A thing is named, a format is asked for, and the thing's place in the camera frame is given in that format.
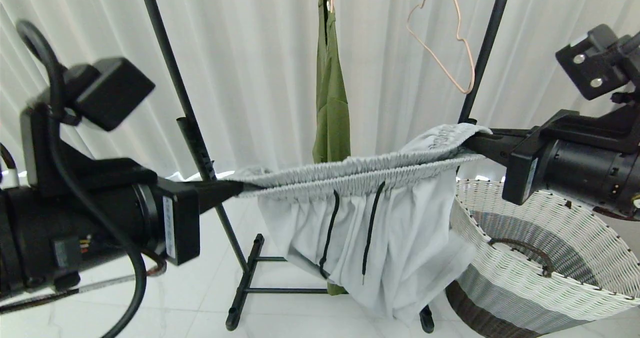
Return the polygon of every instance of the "clothes rack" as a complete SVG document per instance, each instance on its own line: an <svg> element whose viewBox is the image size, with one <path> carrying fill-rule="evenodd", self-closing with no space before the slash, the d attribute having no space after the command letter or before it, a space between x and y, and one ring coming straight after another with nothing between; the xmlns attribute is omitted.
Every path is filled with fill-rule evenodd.
<svg viewBox="0 0 640 338"><path fill-rule="evenodd" d="M480 86L480 80L487 66L489 60L489 54L493 47L498 33L498 26L502 19L503 12L505 10L507 0L495 0L493 5L493 11L489 19L489 24L482 42L480 54L478 55L478 62L475 67L475 84L473 90L466 95L464 99L464 105L460 112L460 122L467 122L469 115L471 114L471 108L473 107L474 99L476 97L478 87ZM162 51L162 57L169 71L171 81L176 90L178 100L182 106L184 117L179 117L176 121L180 128L183 138L186 141L189 152L195 162L198 172L203 181L213 181L216 179L216 172L213 167L213 161L210 158L207 151L206 144L202 138L202 133L196 119L194 108L192 107L189 95L185 88L185 83L180 74L178 68L178 62L176 62L176 56L174 56L173 49L167 36L167 30L158 8L157 0L144 0L147 14L153 26L153 32ZM326 288L256 288L252 287L251 283L256 272L256 267L259 262L286 262L286 259L282 256L261 256L263 245L265 244L265 237L258 233L253 240L253 246L247 259L242 252L238 238L231 226L227 212L224 206L219 205L215 208L224 233L231 244L233 253L242 268L242 279L238 284L238 288L235 293L231 308L229 308L226 318L226 329L233 331L238 327L240 323L240 317L242 315L245 302L247 301L247 295L249 293L276 293L276 294L327 294Z"/></svg>

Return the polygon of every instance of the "rack pole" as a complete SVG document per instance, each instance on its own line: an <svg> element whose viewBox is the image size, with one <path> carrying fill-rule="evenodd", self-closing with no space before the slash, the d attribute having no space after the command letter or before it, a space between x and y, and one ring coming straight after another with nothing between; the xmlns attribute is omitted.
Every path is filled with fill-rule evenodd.
<svg viewBox="0 0 640 338"><path fill-rule="evenodd" d="M471 108L473 108L474 102L476 101L478 88L480 88L480 82L485 74L491 50L494 48L494 42L496 41L498 28L500 27L500 22L503 19L503 13L505 12L506 6L507 0L495 0L493 3L493 10L489 17L489 24L486 26L486 32L484 33L484 39L482 40L478 60L475 63L475 83L473 84L473 88L471 88L471 92L464 97L464 104L462 104L460 117L458 118L457 123L466 123L471 115Z"/></svg>
<svg viewBox="0 0 640 338"><path fill-rule="evenodd" d="M158 2L156 0L144 0L144 5L146 6L146 12L149 15L149 19L151 19L155 38L160 45L162 57L164 58L167 69L169 70L171 81L173 82L175 92L178 95L178 100L180 101L180 105L182 106L182 110L185 115L185 117L180 117L177 120L180 131L182 132L187 146L189 147L189 151L195 161L202 181L215 181L216 172L213 168L213 161L209 156L204 139L202 138L202 133L198 126L194 108L192 107L189 95L187 94L187 89L185 88L185 82L180 74L180 69L178 69L178 62L176 62L176 56L174 56L174 51L171 48L169 36L167 35L165 24L163 23L162 16L160 15L160 9L158 8ZM224 228L224 233L226 233L226 237L229 239L229 243L233 248L233 253L235 253L235 257L237 258L238 263L240 263L240 267L242 267L242 272L246 273L249 270L249 266L247 265L245 256L240 248L240 243L238 243L238 238L234 233L233 227L231 227L231 222L229 221L227 212L222 204L218 205L215 210L217 211L217 216L220 218L222 228Z"/></svg>

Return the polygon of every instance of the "basket rim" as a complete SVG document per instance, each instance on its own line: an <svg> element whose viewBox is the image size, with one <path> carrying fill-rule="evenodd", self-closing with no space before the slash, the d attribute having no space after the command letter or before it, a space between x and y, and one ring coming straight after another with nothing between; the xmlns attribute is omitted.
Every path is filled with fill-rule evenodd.
<svg viewBox="0 0 640 338"><path fill-rule="evenodd" d="M480 180L480 179L461 179L459 181L457 181L457 186L461 186L463 184L468 184L468 183L483 183L486 185L497 185L497 186L503 186L504 183L502 183L501 181L491 181L491 180ZM545 195L549 195L549 196L554 196L556 199L560 199L564 202L567 202L567 199L565 199L564 197L561 197L557 194L553 194L551 192L546 192L544 190L538 190L538 192L534 193L541 193L541 194L545 194ZM492 247L494 250L499 250L496 247L493 247L491 245L489 245L489 241L492 239L492 237L487 234L484 229L482 229L482 227L480 227L480 224L478 223L478 221L476 221L476 218L473 217L473 215L471 215L471 212L469 211L469 209L467 208L467 206L460 200L460 197L458 195L458 193L455 193L455 197L454 197L454 201L459 204L462 207L462 210L464 211L464 216L466 217L467 220L469 220L469 222L471 222L471 225L473 226L473 229L475 229L478 233L479 236L482 238L482 242L484 244L486 244L489 247ZM586 213L586 215L592 217L592 218L596 218L595 220L597 221L598 224L601 224L601 226L604 229L607 229L611 232L614 233L614 237L616 240L618 240L620 243L622 243L622 246L624 246L626 248L626 251L629 254L632 254L636 259L638 259L638 256L633 252L633 250L631 250L631 248L627 245L627 243L620 238L620 235L615 231L615 229L611 228L611 226L609 226L608 224L606 224L606 222L602 221L600 218L598 218L594 213L590 212L589 210L587 210L585 207L583 207L582 205L579 204L575 204L572 202L572 209L573 208L579 208L580 210L582 210L584 213ZM533 271L538 271L538 272L542 272L542 270L544 269L542 264L536 262L533 259L528 259L528 258L523 258L523 254L514 254L514 249L510 249L509 251L504 251L503 253L505 254L509 254L512 258L517 259L519 261L519 263L521 263L524 267L526 267L527 269L533 270ZM577 285L577 286L582 286L585 289L588 290L594 290L594 291L600 291L603 294L606 295L611 295L611 296L620 296L623 299L633 302L633 303L640 303L640 295L639 296L633 296L633 295L628 295L628 294L624 294L621 292L613 292L611 290L608 290L606 288L603 287L598 287L596 285L592 285L589 283L584 283L582 281L576 280L570 276L566 276L560 272L557 271L553 271L551 272L551 279L556 279L568 284L572 284L572 285Z"/></svg>

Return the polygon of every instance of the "woven basket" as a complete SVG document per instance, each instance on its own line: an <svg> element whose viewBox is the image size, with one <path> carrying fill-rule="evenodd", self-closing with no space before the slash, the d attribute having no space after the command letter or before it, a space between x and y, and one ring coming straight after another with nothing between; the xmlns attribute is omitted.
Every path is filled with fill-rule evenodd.
<svg viewBox="0 0 640 338"><path fill-rule="evenodd" d="M532 338L640 305L640 262L589 210L546 192L522 206L502 183L463 180L451 227L477 248L446 288L457 315L486 338Z"/></svg>

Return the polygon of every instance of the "brown basket bottom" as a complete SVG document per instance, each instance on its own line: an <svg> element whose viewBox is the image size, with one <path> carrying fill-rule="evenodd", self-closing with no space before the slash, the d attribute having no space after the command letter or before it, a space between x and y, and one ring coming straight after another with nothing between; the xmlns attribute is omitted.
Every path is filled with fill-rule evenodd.
<svg viewBox="0 0 640 338"><path fill-rule="evenodd" d="M458 317L485 338L535 338L541 333L520 328L476 306L457 281L446 287L446 299Z"/></svg>

